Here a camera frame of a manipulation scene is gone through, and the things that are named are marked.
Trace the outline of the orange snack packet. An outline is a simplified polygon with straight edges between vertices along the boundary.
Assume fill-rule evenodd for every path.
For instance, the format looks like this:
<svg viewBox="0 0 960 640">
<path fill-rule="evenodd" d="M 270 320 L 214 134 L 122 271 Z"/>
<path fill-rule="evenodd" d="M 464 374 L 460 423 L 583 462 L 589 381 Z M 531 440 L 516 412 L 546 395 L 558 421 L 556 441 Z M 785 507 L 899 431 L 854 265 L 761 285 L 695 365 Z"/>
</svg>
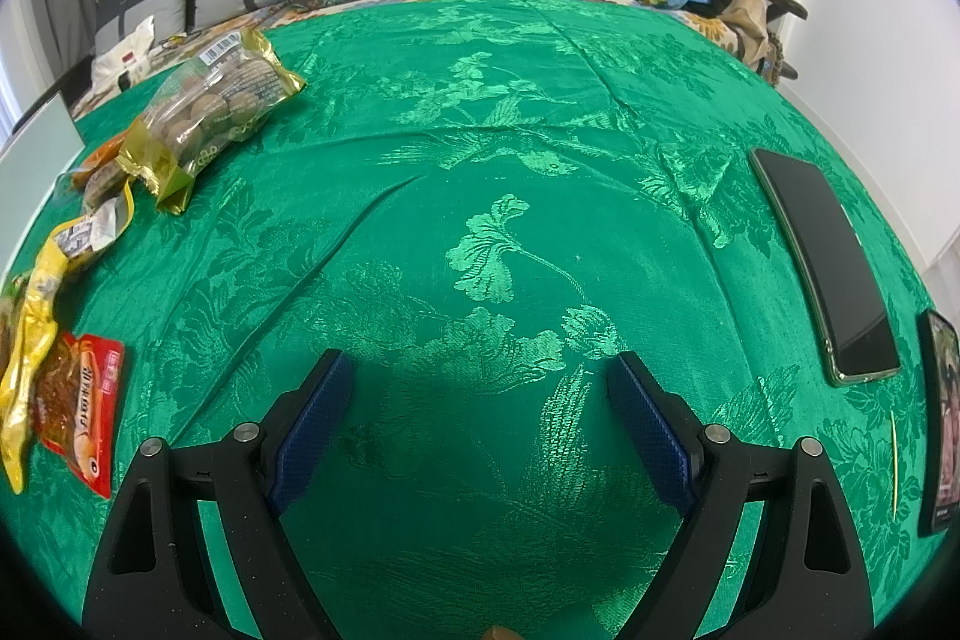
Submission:
<svg viewBox="0 0 960 640">
<path fill-rule="evenodd" d="M 73 190 L 82 191 L 99 169 L 103 169 L 110 161 L 117 158 L 121 147 L 125 142 L 127 131 L 121 131 L 117 135 L 109 138 L 107 142 L 99 145 L 93 152 L 90 152 L 78 166 L 73 167 L 70 172 L 70 185 Z"/>
</svg>

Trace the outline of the white plastic bag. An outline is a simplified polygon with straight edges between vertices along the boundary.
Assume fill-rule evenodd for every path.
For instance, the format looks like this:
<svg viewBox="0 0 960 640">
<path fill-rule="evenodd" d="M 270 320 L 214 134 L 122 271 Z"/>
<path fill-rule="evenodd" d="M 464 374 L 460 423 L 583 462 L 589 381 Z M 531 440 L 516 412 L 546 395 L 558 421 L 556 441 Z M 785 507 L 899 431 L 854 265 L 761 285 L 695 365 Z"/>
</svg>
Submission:
<svg viewBox="0 0 960 640">
<path fill-rule="evenodd" d="M 91 87 L 96 92 L 121 91 L 144 80 L 151 70 L 149 51 L 155 42 L 155 16 L 150 14 L 137 27 L 91 64 Z"/>
</svg>

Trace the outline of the white cardboard box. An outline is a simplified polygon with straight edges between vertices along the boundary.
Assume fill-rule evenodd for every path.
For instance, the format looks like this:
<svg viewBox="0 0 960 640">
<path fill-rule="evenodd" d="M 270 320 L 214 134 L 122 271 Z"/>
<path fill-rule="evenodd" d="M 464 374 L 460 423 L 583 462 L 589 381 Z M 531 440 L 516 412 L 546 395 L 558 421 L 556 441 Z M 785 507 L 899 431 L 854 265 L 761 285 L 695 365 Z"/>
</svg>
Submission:
<svg viewBox="0 0 960 640">
<path fill-rule="evenodd" d="M 39 107 L 3 149 L 0 167 L 2 275 L 10 271 L 16 252 L 57 179 L 67 172 L 82 149 L 82 135 L 76 130 L 60 94 Z"/>
</svg>

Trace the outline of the clear bag of round snacks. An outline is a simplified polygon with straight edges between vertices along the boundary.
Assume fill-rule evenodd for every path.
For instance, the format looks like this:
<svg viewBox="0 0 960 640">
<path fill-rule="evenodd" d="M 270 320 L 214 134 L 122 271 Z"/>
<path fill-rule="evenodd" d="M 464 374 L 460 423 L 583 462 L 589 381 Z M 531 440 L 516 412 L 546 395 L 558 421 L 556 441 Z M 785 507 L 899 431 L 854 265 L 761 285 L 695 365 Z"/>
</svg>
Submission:
<svg viewBox="0 0 960 640">
<path fill-rule="evenodd" d="M 125 133 L 117 163 L 156 208 L 184 213 L 200 172 L 304 86 L 262 32 L 228 32 L 167 75 Z"/>
</svg>

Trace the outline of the black smartphone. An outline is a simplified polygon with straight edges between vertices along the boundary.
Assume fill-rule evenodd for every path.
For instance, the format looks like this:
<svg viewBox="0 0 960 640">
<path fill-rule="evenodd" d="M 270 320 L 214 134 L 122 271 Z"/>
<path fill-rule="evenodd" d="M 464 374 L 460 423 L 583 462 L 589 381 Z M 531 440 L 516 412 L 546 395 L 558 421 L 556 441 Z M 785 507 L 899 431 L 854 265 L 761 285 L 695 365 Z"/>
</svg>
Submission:
<svg viewBox="0 0 960 640">
<path fill-rule="evenodd" d="M 827 177 L 771 149 L 748 152 L 793 253 L 833 385 L 885 380 L 901 369 L 889 312 L 866 252 Z"/>
</svg>

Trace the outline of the yellow snack packet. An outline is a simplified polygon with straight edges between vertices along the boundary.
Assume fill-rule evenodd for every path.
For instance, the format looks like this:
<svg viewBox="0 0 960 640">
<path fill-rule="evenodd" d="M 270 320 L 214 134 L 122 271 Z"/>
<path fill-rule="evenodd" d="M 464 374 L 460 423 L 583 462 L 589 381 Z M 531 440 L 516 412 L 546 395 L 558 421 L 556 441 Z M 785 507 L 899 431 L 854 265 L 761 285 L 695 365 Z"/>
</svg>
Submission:
<svg viewBox="0 0 960 640">
<path fill-rule="evenodd" d="M 26 450 L 34 427 L 37 376 L 50 354 L 60 330 L 55 320 L 55 301 L 60 287 L 80 275 L 88 263 L 70 268 L 52 242 L 53 229 L 37 252 L 26 278 L 20 310 L 14 319 L 13 342 L 2 378 L 2 466 L 11 490 L 20 494 L 26 486 Z"/>
</svg>

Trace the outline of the green floral tablecloth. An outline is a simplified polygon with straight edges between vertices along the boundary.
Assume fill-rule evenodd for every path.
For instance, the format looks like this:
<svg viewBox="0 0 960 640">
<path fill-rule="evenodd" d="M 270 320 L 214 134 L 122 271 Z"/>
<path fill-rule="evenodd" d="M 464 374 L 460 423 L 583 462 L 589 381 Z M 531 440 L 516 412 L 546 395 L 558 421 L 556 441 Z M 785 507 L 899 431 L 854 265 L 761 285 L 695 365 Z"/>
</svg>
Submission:
<svg viewBox="0 0 960 640">
<path fill-rule="evenodd" d="M 679 517 L 605 396 L 644 360 L 745 442 L 823 443 L 885 615 L 918 533 L 929 294 L 814 125 L 685 26 L 584 0 L 387 3 L 270 35 L 304 78 L 189 208 L 140 193 L 65 287 L 65 328 L 127 349 L 116 461 L 215 442 L 325 349 L 356 393 L 283 518 L 348 638 L 608 638 Z M 871 260 L 901 369 L 836 388 L 748 162 L 827 175 Z"/>
</svg>

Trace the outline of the red spicy snack packet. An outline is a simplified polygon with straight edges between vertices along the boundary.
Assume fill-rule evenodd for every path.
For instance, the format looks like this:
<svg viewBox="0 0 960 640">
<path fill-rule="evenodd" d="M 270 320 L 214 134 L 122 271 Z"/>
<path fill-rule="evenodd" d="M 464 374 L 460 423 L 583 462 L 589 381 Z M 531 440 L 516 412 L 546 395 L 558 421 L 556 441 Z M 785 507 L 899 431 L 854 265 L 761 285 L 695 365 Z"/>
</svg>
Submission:
<svg viewBox="0 0 960 640">
<path fill-rule="evenodd" d="M 102 498 L 112 494 L 114 417 L 124 357 L 125 347 L 115 339 L 60 333 L 37 376 L 37 437 Z"/>
</svg>

